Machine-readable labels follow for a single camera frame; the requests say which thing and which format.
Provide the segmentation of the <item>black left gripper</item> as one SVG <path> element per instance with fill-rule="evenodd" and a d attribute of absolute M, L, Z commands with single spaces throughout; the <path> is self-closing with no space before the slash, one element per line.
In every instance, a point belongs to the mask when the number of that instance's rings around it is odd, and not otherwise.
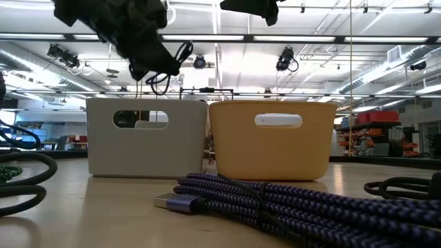
<path fill-rule="evenodd" d="M 135 81 L 148 72 L 176 76 L 180 63 L 158 40 L 167 25 L 167 9 L 161 0 L 52 0 L 54 16 L 68 26 L 77 21 L 99 39 L 120 49 L 129 61 Z"/>

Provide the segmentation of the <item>grey plastic bin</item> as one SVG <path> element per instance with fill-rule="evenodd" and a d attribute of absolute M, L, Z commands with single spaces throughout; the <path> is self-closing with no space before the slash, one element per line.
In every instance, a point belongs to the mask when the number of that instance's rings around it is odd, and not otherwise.
<path fill-rule="evenodd" d="M 100 99 L 86 101 L 88 168 L 93 176 L 180 178 L 203 167 L 208 105 L 192 100 Z M 157 111 L 167 122 L 118 127 L 120 111 Z"/>

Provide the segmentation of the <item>yellow plastic bin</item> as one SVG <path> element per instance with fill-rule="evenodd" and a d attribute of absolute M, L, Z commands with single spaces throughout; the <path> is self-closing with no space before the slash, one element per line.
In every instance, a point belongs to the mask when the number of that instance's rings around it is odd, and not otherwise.
<path fill-rule="evenodd" d="M 332 103 L 223 101 L 209 107 L 219 174 L 241 180 L 317 180 L 328 168 L 336 117 Z M 259 114 L 294 114 L 298 127 L 256 123 Z"/>

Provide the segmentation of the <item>red storage bin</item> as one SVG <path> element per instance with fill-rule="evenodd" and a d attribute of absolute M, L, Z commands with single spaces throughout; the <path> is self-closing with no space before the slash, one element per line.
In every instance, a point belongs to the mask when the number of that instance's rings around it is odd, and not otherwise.
<path fill-rule="evenodd" d="M 359 124 L 364 123 L 397 123 L 399 114 L 396 111 L 382 110 L 372 112 L 362 112 L 357 117 Z"/>

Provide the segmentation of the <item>storage shelf rack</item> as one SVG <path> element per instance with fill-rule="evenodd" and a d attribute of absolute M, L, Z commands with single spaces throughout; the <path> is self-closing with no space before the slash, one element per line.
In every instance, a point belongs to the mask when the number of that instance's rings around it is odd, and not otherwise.
<path fill-rule="evenodd" d="M 357 117 L 344 117 L 335 129 L 335 144 L 342 149 L 343 156 L 430 157 L 417 142 L 419 131 L 414 126 L 405 126 L 400 121 L 359 124 Z"/>

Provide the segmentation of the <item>black overhead frame bar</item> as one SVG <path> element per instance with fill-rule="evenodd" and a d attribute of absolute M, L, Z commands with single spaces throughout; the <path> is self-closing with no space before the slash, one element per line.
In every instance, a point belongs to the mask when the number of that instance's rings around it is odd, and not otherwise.
<path fill-rule="evenodd" d="M 326 36 L 288 34 L 160 34 L 160 41 L 179 43 L 293 43 L 331 45 L 441 45 L 441 37 L 394 36 Z M 0 32 L 0 41 L 99 42 L 95 34 L 17 33 Z"/>

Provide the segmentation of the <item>thin black ceiling rail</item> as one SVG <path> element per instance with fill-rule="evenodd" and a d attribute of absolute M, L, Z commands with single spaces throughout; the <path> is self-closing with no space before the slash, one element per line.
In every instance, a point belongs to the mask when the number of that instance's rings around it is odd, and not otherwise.
<path fill-rule="evenodd" d="M 70 95 L 70 94 L 82 94 L 82 95 L 106 95 L 106 96 L 140 96 L 140 95 L 156 95 L 154 92 L 105 92 L 105 91 L 65 91 L 65 90 L 6 90 L 7 94 L 46 94 L 46 95 Z M 306 98 L 321 98 L 328 97 L 331 99 L 341 98 L 359 98 L 359 99 L 441 99 L 441 94 L 421 94 L 421 95 L 393 95 L 393 94 L 308 94 L 308 93 L 251 93 L 251 92 L 235 92 L 233 90 L 214 90 L 213 92 L 201 92 L 200 90 L 184 89 L 177 92 L 166 92 L 164 96 L 178 96 L 183 95 L 206 95 L 206 96 L 227 96 L 232 99 L 238 97 L 306 97 Z"/>

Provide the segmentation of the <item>silver ventilation duct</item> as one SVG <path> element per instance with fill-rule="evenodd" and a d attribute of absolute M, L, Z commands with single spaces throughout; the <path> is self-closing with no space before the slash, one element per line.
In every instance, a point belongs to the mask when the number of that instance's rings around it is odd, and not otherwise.
<path fill-rule="evenodd" d="M 346 94 L 399 68 L 421 61 L 437 50 L 441 50 L 441 45 L 397 45 L 387 52 L 385 59 L 344 81 L 335 93 Z"/>

